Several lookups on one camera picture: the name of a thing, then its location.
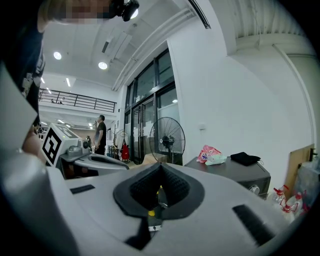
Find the black industrial fan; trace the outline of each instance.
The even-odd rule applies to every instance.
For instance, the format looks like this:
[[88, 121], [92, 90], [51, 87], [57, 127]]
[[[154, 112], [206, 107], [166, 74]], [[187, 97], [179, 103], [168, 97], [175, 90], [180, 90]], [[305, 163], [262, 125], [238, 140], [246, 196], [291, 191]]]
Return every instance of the black industrial fan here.
[[158, 162], [182, 165], [185, 151], [185, 133], [181, 125], [171, 117], [158, 119], [151, 128], [150, 149]]

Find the black metal railing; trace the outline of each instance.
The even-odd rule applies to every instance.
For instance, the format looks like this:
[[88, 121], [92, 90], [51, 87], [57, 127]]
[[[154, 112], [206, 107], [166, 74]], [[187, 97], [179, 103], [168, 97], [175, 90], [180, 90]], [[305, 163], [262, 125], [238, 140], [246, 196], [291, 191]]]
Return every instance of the black metal railing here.
[[116, 102], [94, 98], [69, 92], [46, 89], [39, 90], [39, 102], [52, 104], [80, 107], [92, 110], [100, 110], [106, 112], [115, 112]]

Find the gray machine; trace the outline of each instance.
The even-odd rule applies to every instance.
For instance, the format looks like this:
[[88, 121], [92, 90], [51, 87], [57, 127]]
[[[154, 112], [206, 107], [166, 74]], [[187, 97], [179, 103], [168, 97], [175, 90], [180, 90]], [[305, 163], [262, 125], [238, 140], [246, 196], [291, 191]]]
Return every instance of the gray machine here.
[[[20, 221], [57, 255], [254, 255], [287, 223], [235, 181], [173, 164], [149, 164], [65, 181], [54, 167], [14, 153], [1, 162], [1, 188]], [[148, 211], [163, 187], [162, 229]]]
[[64, 125], [52, 123], [43, 141], [42, 152], [47, 162], [58, 168], [65, 179], [91, 177], [128, 170], [119, 160], [91, 154], [86, 140], [82, 140]]

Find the red bag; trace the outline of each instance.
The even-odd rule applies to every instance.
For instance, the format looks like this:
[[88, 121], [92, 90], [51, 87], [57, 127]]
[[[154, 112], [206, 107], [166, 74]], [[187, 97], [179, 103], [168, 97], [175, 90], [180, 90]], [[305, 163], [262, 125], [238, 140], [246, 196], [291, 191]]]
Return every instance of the red bag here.
[[123, 144], [122, 144], [122, 160], [129, 160], [129, 148], [126, 144], [126, 141], [123, 139]]

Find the glass door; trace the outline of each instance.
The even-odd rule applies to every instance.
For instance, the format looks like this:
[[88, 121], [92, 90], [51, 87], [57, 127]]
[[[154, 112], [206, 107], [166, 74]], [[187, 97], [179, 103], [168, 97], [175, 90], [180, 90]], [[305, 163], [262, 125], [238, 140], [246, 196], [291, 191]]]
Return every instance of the glass door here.
[[155, 122], [155, 106], [153, 98], [149, 99], [132, 110], [133, 125], [133, 157], [132, 160], [136, 165], [142, 164], [145, 155], [152, 154], [150, 148], [150, 139], [153, 139], [153, 134], [150, 134], [151, 128]]

